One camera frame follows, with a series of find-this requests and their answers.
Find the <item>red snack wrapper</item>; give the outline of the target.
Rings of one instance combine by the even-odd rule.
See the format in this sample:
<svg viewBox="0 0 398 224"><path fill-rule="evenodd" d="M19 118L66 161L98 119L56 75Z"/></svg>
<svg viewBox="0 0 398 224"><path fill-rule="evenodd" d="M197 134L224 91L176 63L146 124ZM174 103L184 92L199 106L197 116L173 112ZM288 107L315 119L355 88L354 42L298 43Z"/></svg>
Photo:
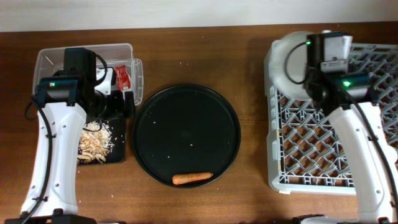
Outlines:
<svg viewBox="0 0 398 224"><path fill-rule="evenodd" d="M130 76L125 65L115 67L116 83L120 91L129 90L131 87Z"/></svg>

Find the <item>food scraps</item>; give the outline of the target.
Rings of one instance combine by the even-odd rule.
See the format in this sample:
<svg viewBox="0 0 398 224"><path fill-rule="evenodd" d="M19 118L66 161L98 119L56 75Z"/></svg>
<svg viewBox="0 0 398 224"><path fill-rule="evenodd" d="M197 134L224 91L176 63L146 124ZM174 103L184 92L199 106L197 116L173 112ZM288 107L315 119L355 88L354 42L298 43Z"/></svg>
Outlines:
<svg viewBox="0 0 398 224"><path fill-rule="evenodd" d="M108 123L93 121L83 126L78 145L77 164L104 164L113 151L111 128Z"/></svg>

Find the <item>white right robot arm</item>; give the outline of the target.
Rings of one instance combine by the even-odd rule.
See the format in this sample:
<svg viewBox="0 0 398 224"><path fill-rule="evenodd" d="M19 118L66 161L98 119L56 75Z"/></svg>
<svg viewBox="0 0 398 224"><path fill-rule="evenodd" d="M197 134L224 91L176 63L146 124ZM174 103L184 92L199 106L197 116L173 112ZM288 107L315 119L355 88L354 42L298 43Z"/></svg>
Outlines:
<svg viewBox="0 0 398 224"><path fill-rule="evenodd" d="M397 222L397 153L384 135L367 73L308 67L305 89L327 115L348 161L361 223Z"/></svg>

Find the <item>orange carrot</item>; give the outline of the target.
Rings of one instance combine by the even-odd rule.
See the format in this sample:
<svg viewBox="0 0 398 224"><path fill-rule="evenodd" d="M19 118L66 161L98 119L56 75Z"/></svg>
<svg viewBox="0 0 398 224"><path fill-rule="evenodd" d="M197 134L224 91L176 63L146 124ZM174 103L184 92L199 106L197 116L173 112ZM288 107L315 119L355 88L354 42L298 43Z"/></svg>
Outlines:
<svg viewBox="0 0 398 224"><path fill-rule="evenodd" d="M202 180L210 179L213 176L210 172L192 173L192 174L177 174L172 177L174 185L189 184Z"/></svg>

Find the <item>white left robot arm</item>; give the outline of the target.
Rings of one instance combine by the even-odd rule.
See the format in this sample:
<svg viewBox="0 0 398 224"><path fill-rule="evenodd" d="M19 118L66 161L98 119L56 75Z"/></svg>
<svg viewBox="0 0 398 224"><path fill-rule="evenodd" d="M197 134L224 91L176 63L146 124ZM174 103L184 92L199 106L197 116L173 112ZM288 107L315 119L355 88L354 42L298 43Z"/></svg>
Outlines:
<svg viewBox="0 0 398 224"><path fill-rule="evenodd" d="M80 216L76 162L87 122L131 118L134 95L116 84L112 68L61 70L41 78L31 97L37 108L39 139L34 171L18 218L6 223L95 223Z"/></svg>

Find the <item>grey plate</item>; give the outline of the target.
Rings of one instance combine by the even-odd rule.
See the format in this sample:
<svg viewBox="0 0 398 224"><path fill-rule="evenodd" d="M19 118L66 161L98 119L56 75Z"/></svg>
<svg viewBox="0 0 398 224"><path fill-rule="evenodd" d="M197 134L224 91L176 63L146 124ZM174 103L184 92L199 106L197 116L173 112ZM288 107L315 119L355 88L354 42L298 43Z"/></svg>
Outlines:
<svg viewBox="0 0 398 224"><path fill-rule="evenodd" d="M298 44L307 41L309 31L298 31L285 35L280 40L273 41L266 65L268 66L269 80L285 96L294 100L310 100L303 84L295 84L285 74L285 60L288 53ZM305 78L307 63L307 47L302 45L295 49L287 61L289 77L295 82L301 82Z"/></svg>

